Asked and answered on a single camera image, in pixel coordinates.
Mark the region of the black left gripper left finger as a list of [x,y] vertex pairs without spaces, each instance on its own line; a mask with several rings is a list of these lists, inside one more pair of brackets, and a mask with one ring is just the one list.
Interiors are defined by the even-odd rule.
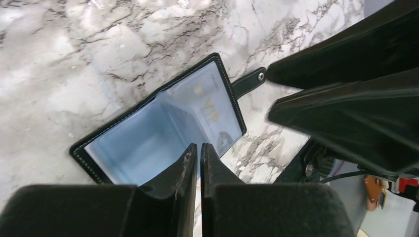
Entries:
[[31,185],[0,215],[3,237],[191,237],[197,182],[191,144],[137,185]]

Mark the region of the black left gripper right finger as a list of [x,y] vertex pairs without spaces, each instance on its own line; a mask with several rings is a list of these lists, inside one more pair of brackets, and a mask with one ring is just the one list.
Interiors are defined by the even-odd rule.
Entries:
[[205,237],[353,237],[337,193],[318,183],[246,184],[201,148],[202,235]]

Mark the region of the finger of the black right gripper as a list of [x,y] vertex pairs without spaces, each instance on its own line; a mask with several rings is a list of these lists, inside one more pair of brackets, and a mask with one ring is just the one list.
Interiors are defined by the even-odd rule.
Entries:
[[419,174],[418,69],[303,90],[277,100],[268,119],[373,171]]
[[337,35],[269,65],[276,84],[311,89],[419,76],[419,3],[395,0]]

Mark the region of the black leather card holder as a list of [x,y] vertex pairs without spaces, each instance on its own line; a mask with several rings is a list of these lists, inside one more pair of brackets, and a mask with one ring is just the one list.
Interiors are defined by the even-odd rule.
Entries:
[[220,55],[212,53],[77,141],[70,156],[96,183],[143,185],[172,165],[190,144],[207,143],[192,109],[174,101],[167,90],[210,62],[217,64],[242,137],[247,128],[238,100],[264,84],[266,68],[231,81]]

